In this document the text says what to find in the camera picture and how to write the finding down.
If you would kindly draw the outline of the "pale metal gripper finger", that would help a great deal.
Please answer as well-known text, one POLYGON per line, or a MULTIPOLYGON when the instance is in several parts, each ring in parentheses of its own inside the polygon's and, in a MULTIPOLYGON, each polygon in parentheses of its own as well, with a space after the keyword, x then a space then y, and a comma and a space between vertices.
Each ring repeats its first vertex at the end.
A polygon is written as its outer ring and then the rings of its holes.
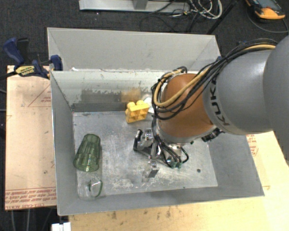
POLYGON ((149 181, 150 173, 151 173, 151 165, 147 164, 146 167, 144 168, 143 173, 142 173, 142 182, 148 182, 149 181))
POLYGON ((148 163, 148 178, 154 178, 159 171, 156 161, 149 161, 148 163))

